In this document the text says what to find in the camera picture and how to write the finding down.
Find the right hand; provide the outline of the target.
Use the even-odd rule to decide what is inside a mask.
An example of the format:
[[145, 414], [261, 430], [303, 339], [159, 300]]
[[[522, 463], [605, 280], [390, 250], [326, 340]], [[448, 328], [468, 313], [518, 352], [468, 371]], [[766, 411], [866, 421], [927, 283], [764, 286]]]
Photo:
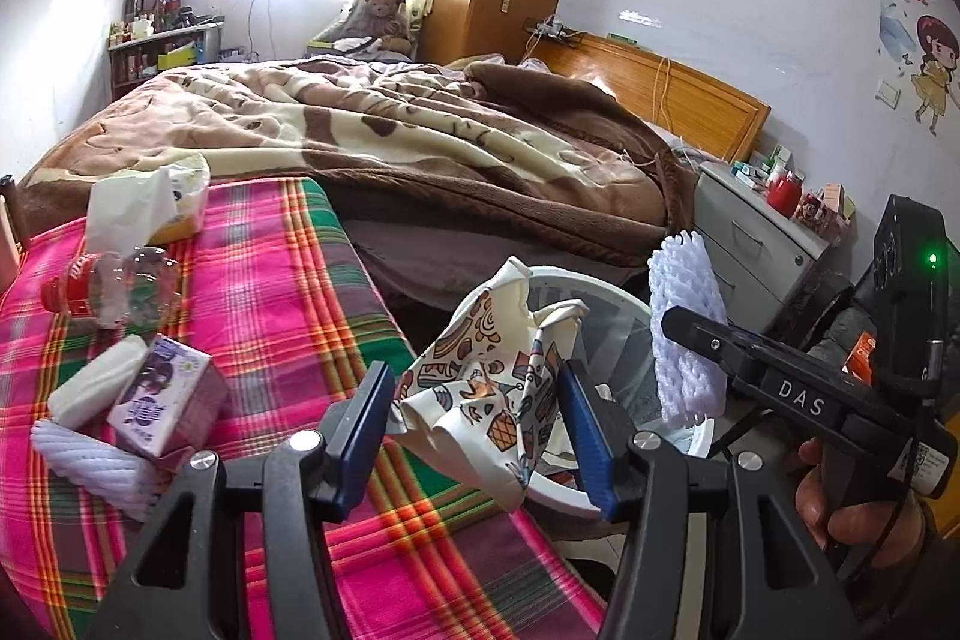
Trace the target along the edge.
[[[822, 443], [816, 438], [800, 445], [800, 461], [811, 466], [811, 471], [797, 487], [797, 513], [820, 548], [825, 548], [830, 539], [844, 546], [872, 546], [884, 533], [885, 526], [895, 513], [895, 505], [871, 502], [828, 510], [827, 494], [820, 477], [822, 452]], [[923, 541], [924, 528], [926, 521], [923, 510], [914, 498], [908, 498], [895, 525], [875, 553], [872, 565], [876, 569], [886, 569], [910, 557], [919, 542]]]

